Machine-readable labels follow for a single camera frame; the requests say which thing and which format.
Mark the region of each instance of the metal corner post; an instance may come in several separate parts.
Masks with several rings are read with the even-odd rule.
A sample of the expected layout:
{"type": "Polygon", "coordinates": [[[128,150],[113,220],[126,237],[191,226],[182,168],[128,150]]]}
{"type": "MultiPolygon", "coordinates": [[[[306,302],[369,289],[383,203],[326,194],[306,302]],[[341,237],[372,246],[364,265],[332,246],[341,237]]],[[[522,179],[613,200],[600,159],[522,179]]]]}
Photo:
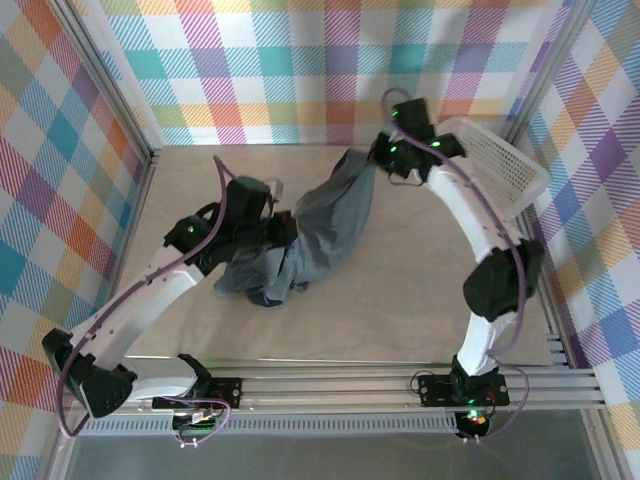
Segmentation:
{"type": "Polygon", "coordinates": [[[138,195],[136,197],[136,204],[133,207],[131,219],[129,220],[129,224],[127,225],[127,233],[120,248],[120,252],[118,253],[118,258],[116,260],[116,267],[113,273],[113,279],[111,280],[111,291],[109,292],[109,298],[115,295],[115,293],[118,291],[118,286],[120,285],[120,280],[122,278],[122,272],[124,271],[124,265],[127,261],[127,257],[129,256],[129,251],[131,250],[131,245],[133,244],[133,239],[136,235],[136,231],[138,230],[138,224],[140,223],[140,218],[142,217],[142,210],[147,201],[147,195],[149,194],[149,189],[151,188],[151,181],[153,180],[153,175],[156,171],[156,162],[154,158],[151,158],[150,161],[143,167],[144,170],[140,177],[140,186],[138,189],[138,195]]]}
{"type": "Polygon", "coordinates": [[[515,145],[529,127],[540,102],[555,80],[569,55],[578,35],[591,16],[598,0],[575,0],[557,38],[551,44],[549,52],[531,86],[531,90],[522,102],[513,124],[506,134],[505,140],[515,145]]]}
{"type": "Polygon", "coordinates": [[[135,119],[73,2],[70,0],[47,0],[47,3],[137,153],[147,163],[150,162],[154,156],[154,148],[135,119]]]}

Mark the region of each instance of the checkered pattern wall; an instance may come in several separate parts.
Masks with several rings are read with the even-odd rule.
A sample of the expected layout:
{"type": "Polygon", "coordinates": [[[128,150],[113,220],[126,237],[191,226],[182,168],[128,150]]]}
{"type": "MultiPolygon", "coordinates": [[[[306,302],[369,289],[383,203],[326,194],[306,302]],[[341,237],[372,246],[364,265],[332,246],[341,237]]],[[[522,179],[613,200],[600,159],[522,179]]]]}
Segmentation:
{"type": "Polygon", "coordinates": [[[142,161],[45,0],[0,2],[0,479],[53,420],[40,347],[105,301],[142,161]]]}
{"type": "Polygon", "coordinates": [[[84,2],[78,8],[122,90],[145,127],[169,144],[369,143],[390,86],[428,97],[436,120],[470,114],[494,122],[509,113],[544,40],[548,4],[558,6],[84,2]]]}
{"type": "Polygon", "coordinates": [[[558,34],[563,28],[566,28],[565,21],[567,20],[567,15],[571,11],[571,7],[576,3],[577,0],[562,0],[562,5],[556,12],[556,16],[553,19],[553,23],[549,27],[544,41],[536,54],[536,57],[527,72],[527,76],[525,77],[524,82],[522,82],[520,86],[520,91],[511,106],[511,110],[509,111],[509,115],[507,115],[506,121],[502,125],[502,129],[500,130],[500,134],[504,137],[509,133],[509,130],[513,126],[513,121],[516,116],[520,112],[520,108],[522,107],[522,102],[527,97],[529,92],[531,92],[531,88],[534,85],[535,80],[538,78],[540,74],[540,68],[547,61],[547,57],[549,56],[549,51],[551,46],[554,44],[556,39],[558,38],[558,34]]]}
{"type": "Polygon", "coordinates": [[[640,1],[600,0],[520,149],[553,182],[535,204],[545,269],[640,478],[640,1]]]}

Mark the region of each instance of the gray cloth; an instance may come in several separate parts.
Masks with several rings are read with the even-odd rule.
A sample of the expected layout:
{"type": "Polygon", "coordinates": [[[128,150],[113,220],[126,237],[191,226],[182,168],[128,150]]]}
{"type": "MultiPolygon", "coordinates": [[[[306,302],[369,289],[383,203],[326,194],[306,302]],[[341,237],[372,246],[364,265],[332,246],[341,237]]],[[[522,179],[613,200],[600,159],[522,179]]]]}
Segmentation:
{"type": "Polygon", "coordinates": [[[216,292],[258,291],[267,300],[265,306],[272,306],[284,302],[291,289],[302,291],[308,282],[325,277],[350,255],[362,235],[375,170],[366,153],[347,150],[329,179],[298,200],[293,213],[298,238],[286,249],[237,256],[216,282],[216,292]]]}

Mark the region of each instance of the plywood surface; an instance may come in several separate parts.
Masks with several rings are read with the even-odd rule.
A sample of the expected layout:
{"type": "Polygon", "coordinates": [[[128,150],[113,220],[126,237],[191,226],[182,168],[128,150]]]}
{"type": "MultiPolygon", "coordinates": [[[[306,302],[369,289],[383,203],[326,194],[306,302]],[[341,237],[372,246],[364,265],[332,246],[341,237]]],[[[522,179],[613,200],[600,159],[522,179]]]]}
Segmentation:
{"type": "MultiPolygon", "coordinates": [[[[236,174],[278,177],[279,208],[322,183],[344,147],[166,148],[151,184],[123,282],[130,281],[175,222],[220,197],[217,153],[236,174]]],[[[174,302],[130,354],[200,358],[450,362],[469,319],[462,284],[474,267],[462,231],[425,188],[393,187],[380,173],[365,233],[353,256],[305,293],[265,310],[242,294],[219,298],[223,267],[174,302]]],[[[542,308],[528,302],[517,347],[505,356],[548,364],[542,308]]]]}

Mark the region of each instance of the white basket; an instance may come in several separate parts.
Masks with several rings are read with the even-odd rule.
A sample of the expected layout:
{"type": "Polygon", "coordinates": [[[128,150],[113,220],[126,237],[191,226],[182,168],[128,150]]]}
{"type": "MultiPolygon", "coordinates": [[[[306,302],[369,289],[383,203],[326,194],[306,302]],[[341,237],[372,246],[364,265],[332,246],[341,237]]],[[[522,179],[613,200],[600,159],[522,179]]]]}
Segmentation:
{"type": "Polygon", "coordinates": [[[498,208],[515,218],[551,183],[547,170],[469,117],[453,117],[437,127],[453,133],[473,160],[478,180],[498,208]]]}

